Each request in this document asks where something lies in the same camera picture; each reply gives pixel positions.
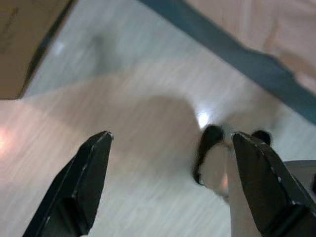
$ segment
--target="person's foot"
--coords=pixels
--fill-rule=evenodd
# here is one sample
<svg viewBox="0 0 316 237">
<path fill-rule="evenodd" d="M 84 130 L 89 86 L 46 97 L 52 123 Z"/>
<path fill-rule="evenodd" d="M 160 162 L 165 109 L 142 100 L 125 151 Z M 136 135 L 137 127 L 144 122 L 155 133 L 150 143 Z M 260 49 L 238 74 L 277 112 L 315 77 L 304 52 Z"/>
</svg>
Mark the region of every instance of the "person's foot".
<svg viewBox="0 0 316 237">
<path fill-rule="evenodd" d="M 259 138 L 261 141 L 265 142 L 266 144 L 271 144 L 271 135 L 270 133 L 263 131 L 263 130 L 257 130 L 254 131 L 251 136 Z"/>
<path fill-rule="evenodd" d="M 219 126 L 209 125 L 203 132 L 197 148 L 197 160 L 193 168 L 193 179 L 196 183 L 202 185 L 199 172 L 200 166 L 204 163 L 207 152 L 217 143 L 223 141 L 224 132 Z"/>
</svg>

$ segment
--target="wooden floor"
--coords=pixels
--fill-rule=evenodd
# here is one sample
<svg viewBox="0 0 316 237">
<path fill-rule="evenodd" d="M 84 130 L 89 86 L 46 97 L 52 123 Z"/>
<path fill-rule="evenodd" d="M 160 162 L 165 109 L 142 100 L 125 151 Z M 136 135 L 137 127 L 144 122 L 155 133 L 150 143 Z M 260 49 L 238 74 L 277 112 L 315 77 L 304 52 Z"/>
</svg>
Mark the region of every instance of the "wooden floor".
<svg viewBox="0 0 316 237">
<path fill-rule="evenodd" d="M 114 134 L 95 237 L 227 237 L 230 211 L 190 177 L 206 123 L 264 128 L 284 160 L 316 127 L 135 0 L 79 1 L 23 99 L 0 101 L 1 237 L 19 237 L 89 136 Z"/>
</svg>

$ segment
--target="cardboard box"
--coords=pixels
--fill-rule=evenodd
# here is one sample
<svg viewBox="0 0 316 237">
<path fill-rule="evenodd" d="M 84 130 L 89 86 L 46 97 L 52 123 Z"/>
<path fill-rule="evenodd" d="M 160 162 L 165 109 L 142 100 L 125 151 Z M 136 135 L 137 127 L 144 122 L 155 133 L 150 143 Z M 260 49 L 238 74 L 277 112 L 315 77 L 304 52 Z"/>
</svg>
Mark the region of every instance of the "cardboard box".
<svg viewBox="0 0 316 237">
<path fill-rule="evenodd" d="M 20 97 L 74 0 L 1 0 L 0 99 Z"/>
</svg>

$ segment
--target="black shoe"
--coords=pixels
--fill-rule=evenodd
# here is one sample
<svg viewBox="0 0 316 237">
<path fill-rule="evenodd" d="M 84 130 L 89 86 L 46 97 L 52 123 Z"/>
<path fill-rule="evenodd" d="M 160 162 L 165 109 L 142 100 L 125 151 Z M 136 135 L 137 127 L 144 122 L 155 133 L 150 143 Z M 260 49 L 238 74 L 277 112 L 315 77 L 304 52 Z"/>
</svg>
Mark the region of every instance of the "black shoe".
<svg viewBox="0 0 316 237">
<path fill-rule="evenodd" d="M 196 183 L 201 184 L 199 172 L 200 166 L 204 163 L 207 152 L 217 143 L 224 139 L 224 132 L 221 127 L 209 125 L 203 132 L 201 140 L 197 148 L 197 160 L 193 168 L 193 179 Z"/>
<path fill-rule="evenodd" d="M 271 144 L 271 135 L 270 133 L 263 131 L 263 130 L 258 130 L 254 131 L 251 136 L 259 138 L 261 141 L 267 143 L 268 145 Z"/>
</svg>

